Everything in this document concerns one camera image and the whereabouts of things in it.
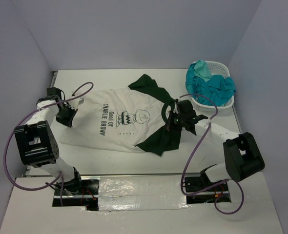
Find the white and green t-shirt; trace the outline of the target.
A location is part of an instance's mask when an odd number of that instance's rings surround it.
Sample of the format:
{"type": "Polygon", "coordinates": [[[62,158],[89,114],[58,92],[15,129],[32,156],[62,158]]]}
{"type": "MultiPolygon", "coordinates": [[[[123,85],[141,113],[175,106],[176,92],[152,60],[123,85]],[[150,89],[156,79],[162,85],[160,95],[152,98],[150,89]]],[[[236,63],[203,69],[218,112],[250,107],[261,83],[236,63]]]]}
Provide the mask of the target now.
{"type": "Polygon", "coordinates": [[[120,89],[90,91],[61,132],[65,145],[161,156],[179,149],[181,128],[167,126],[174,99],[144,74],[120,89]]]}

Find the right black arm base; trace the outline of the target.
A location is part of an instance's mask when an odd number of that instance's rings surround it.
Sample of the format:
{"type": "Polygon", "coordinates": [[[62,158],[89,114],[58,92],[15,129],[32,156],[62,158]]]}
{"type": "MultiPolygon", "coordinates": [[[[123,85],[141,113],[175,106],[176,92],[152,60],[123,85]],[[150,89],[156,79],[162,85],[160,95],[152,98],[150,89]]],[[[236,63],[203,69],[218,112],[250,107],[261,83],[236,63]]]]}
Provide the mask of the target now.
{"type": "Polygon", "coordinates": [[[181,191],[185,195],[198,195],[201,193],[222,194],[228,191],[226,182],[210,182],[204,172],[184,175],[181,183],[181,191]]]}

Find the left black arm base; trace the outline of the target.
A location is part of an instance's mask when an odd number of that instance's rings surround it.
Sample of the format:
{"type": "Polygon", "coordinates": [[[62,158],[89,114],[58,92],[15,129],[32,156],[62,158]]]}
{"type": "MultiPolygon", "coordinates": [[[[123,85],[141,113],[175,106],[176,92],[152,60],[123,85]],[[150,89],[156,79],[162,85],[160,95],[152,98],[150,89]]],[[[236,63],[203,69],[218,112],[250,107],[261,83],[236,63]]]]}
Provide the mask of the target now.
{"type": "Polygon", "coordinates": [[[64,182],[62,195],[77,197],[83,196],[86,198],[92,198],[96,200],[99,192],[99,179],[79,179],[79,182],[72,180],[64,182]]]}

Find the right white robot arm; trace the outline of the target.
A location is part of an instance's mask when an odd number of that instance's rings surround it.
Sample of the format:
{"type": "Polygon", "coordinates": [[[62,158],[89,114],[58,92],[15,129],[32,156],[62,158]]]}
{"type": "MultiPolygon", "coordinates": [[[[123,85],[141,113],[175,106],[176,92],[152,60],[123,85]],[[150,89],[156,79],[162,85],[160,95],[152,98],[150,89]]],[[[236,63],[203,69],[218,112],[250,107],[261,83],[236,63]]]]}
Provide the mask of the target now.
{"type": "Polygon", "coordinates": [[[198,189],[210,191],[217,183],[230,179],[240,182],[265,168],[265,162],[251,133],[234,132],[211,122],[204,115],[197,115],[189,100],[174,101],[166,129],[185,129],[195,136],[200,135],[197,146],[204,139],[222,146],[224,161],[201,170],[196,177],[198,189]]]}

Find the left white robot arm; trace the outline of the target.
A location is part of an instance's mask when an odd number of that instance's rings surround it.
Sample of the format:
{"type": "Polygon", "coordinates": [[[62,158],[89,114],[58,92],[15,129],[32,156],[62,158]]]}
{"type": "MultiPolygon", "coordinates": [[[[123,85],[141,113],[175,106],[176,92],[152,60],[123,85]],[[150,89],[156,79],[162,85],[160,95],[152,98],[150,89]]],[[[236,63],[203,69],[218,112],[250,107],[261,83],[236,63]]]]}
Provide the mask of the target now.
{"type": "Polygon", "coordinates": [[[57,188],[63,186],[68,194],[83,190],[80,173],[60,156],[58,143],[51,130],[53,120],[71,127],[83,98],[62,102],[63,91],[48,88],[47,96],[38,99],[36,112],[24,124],[14,129],[14,135],[24,165],[40,168],[57,178],[57,188]]]}

